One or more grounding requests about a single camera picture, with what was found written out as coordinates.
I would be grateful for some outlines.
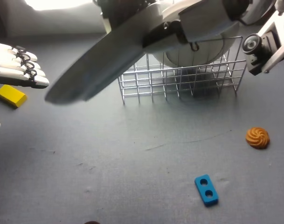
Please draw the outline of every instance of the crack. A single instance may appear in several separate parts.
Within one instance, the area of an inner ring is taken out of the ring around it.
[[[223,133],[220,133],[220,134],[217,134],[217,135],[214,135],[214,136],[205,138],[205,139],[200,139],[200,140],[166,143],[166,144],[162,144],[162,145],[159,145],[159,146],[156,146],[156,147],[152,147],[152,148],[146,149],[145,151],[151,151],[151,150],[153,150],[153,149],[157,149],[157,148],[163,147],[163,146],[165,146],[165,145],[170,145],[170,144],[180,144],[180,143],[181,143],[181,144],[187,144],[187,143],[195,143],[195,142],[200,142],[200,141],[206,141],[206,140],[209,140],[209,139],[213,139],[213,138],[219,137],[219,136],[224,135],[224,134],[226,134],[226,133],[229,133],[229,132],[231,132],[231,131],[232,131],[232,130],[229,130],[229,131],[226,131],[226,132],[223,132]]]

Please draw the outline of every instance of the blue block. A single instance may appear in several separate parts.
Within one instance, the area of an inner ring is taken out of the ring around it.
[[[218,194],[207,174],[195,178],[194,183],[205,206],[212,206],[218,203]]]

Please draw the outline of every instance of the gray table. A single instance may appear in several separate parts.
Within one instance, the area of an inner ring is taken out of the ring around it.
[[[97,38],[15,41],[52,83]],[[64,107],[46,104],[47,90],[18,89],[28,95],[21,108],[0,101],[0,224],[284,223],[284,61],[246,73],[237,97],[124,106],[115,81]],[[245,142],[252,126],[268,130],[267,150]],[[220,197],[212,208],[194,185],[203,174]]]

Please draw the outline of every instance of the wire basket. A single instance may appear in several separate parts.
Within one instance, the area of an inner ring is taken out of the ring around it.
[[[160,63],[153,55],[146,54],[118,78],[123,103],[126,97],[136,96],[140,101],[141,96],[149,95],[153,99],[154,94],[164,94],[166,99],[168,94],[174,93],[180,98],[184,92],[189,92],[191,96],[220,94],[224,87],[231,87],[237,93],[246,70],[246,60],[240,54],[242,39],[237,36],[202,41],[208,42],[209,46],[220,40],[224,41],[224,46],[234,42],[227,52],[222,48],[218,59],[204,65],[179,67],[178,53],[177,67],[170,68],[164,61]],[[196,57],[197,52],[194,52],[192,64]]]

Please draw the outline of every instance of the yellow rectangular block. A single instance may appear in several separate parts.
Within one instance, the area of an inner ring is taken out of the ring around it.
[[[25,93],[13,88],[10,85],[3,85],[0,88],[0,98],[16,107],[20,107],[27,100]]]

